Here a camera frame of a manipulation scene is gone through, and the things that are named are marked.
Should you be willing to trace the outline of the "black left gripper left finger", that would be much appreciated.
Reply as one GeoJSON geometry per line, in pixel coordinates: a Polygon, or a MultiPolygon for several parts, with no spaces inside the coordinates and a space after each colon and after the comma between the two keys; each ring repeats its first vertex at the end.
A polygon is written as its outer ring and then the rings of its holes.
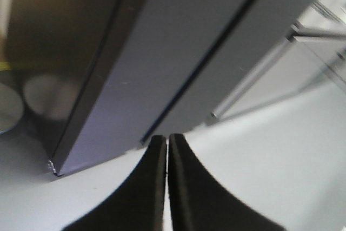
{"type": "Polygon", "coordinates": [[[162,230],[166,138],[155,135],[125,181],[101,204],[64,230],[162,230]]]}

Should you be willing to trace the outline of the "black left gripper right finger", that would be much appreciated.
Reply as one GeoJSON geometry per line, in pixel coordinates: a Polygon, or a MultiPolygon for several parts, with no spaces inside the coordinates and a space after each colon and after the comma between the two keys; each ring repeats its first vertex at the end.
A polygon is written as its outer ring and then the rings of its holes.
{"type": "Polygon", "coordinates": [[[174,230],[285,229],[228,192],[182,134],[169,136],[168,189],[174,230]]]}

